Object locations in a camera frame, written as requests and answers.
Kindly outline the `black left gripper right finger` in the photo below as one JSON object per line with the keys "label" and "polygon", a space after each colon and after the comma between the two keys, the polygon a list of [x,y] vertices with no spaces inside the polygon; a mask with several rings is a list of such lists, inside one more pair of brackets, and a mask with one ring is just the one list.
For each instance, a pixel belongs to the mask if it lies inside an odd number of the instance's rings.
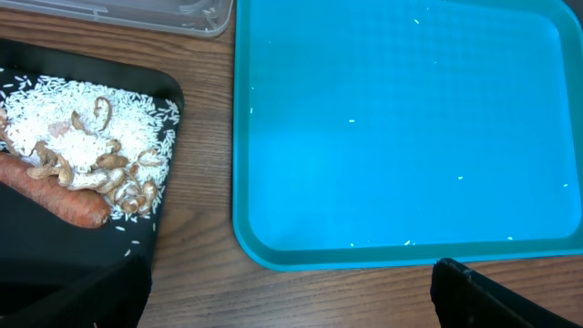
{"label": "black left gripper right finger", "polygon": [[430,295],[442,328],[582,328],[450,258],[434,265]]}

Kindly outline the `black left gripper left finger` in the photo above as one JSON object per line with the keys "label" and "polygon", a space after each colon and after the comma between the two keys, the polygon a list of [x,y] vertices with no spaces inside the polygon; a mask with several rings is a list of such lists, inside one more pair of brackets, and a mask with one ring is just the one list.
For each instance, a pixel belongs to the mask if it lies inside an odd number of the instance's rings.
{"label": "black left gripper left finger", "polygon": [[151,291],[149,263],[127,257],[57,290],[3,287],[3,327],[136,327]]}

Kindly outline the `orange carrot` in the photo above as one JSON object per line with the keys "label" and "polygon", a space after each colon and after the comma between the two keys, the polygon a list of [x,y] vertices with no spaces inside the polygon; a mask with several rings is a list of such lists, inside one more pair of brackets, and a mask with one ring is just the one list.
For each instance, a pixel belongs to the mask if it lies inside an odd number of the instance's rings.
{"label": "orange carrot", "polygon": [[7,153],[1,153],[1,182],[59,219],[74,226],[97,229],[105,225],[111,209],[106,201],[92,190],[68,190],[54,177],[30,178],[31,166]]}

